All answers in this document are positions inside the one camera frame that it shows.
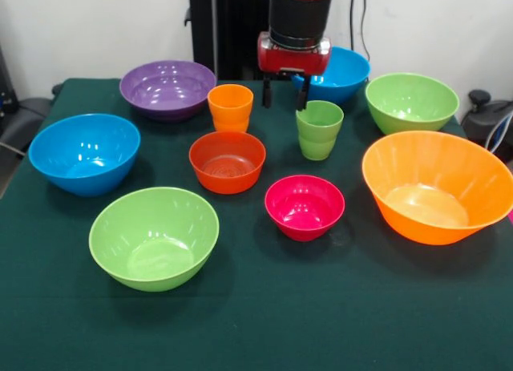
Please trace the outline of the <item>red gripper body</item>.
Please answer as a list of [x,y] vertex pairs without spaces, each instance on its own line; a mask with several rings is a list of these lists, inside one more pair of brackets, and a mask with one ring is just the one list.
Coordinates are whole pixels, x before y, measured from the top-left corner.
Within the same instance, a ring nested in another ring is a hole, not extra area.
[[326,37],[312,49],[292,50],[275,43],[270,33],[263,31],[257,41],[258,66],[261,71],[271,74],[297,73],[322,75],[328,66],[332,43]]

